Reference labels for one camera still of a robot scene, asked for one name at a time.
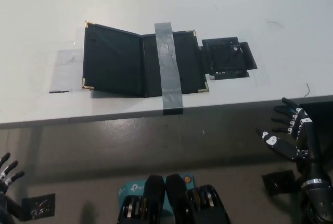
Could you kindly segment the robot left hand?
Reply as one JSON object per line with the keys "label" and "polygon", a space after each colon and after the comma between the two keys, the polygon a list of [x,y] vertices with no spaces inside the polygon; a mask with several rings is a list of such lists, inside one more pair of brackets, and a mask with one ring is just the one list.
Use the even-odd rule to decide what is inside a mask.
{"label": "robot left hand", "polygon": [[25,175],[23,170],[13,173],[19,165],[17,160],[12,161],[10,164],[6,165],[5,168],[3,168],[3,166],[9,161],[10,157],[10,152],[7,152],[1,157],[1,195],[5,195],[9,187]]}

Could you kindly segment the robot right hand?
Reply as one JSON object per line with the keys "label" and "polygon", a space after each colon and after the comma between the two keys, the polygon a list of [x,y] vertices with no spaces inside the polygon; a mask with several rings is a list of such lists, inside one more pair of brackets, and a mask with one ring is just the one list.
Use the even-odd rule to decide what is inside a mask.
{"label": "robot right hand", "polygon": [[294,101],[283,97],[283,106],[275,106],[276,113],[286,118],[272,118],[271,121],[282,123],[282,127],[270,132],[256,129],[262,142],[274,153],[296,164],[301,175],[301,184],[311,182],[331,183],[331,178],[324,169],[323,156],[315,124],[309,114]]}

